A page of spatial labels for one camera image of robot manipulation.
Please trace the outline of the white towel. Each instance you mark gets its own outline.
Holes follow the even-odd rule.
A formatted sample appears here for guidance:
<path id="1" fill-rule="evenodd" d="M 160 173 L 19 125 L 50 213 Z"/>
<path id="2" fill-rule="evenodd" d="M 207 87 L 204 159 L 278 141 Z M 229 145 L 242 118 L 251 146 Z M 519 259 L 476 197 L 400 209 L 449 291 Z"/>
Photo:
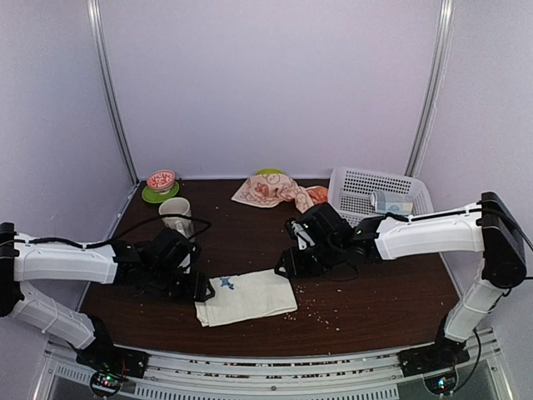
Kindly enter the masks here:
<path id="1" fill-rule="evenodd" d="M 271 270 L 210 280 L 215 296 L 197 302 L 196 315 L 203 327 L 219 327 L 297 310 L 290 281 Z"/>

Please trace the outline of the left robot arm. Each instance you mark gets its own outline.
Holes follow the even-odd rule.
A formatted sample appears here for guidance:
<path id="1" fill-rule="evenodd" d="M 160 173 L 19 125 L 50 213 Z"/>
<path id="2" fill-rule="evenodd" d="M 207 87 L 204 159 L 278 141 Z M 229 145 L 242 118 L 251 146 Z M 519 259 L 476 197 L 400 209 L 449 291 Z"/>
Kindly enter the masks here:
<path id="1" fill-rule="evenodd" d="M 64 340 L 77 362 L 124 379 L 142 377 L 148 355 L 115 345 L 105 322 L 76 312 L 37 290 L 34 280 L 71 280 L 148 288 L 163 297 L 204 303 L 215 295 L 194 268 L 201 249 L 183 234 L 163 228 L 151 241 L 117 239 L 77 243 L 30 237 L 10 222 L 1 225 L 1 315 L 17 318 Z"/>

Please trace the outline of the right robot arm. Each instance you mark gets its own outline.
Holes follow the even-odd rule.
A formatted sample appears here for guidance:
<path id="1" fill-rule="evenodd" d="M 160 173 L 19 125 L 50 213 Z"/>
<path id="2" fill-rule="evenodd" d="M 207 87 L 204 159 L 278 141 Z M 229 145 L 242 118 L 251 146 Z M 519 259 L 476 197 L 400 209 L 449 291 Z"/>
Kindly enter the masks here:
<path id="1" fill-rule="evenodd" d="M 453 368 L 468 361 L 466 341 L 499 300 L 527 280 L 528 239 L 494 192 L 478 202 L 419 216 L 384 215 L 355 227 L 329 203 L 286 222 L 296 246 L 282 252 L 275 274 L 291 279 L 320 276 L 347 264 L 357 268 L 430 253 L 473 252 L 481 270 L 466 294 L 441 320 L 435 341 L 399 352 L 404 376 Z"/>

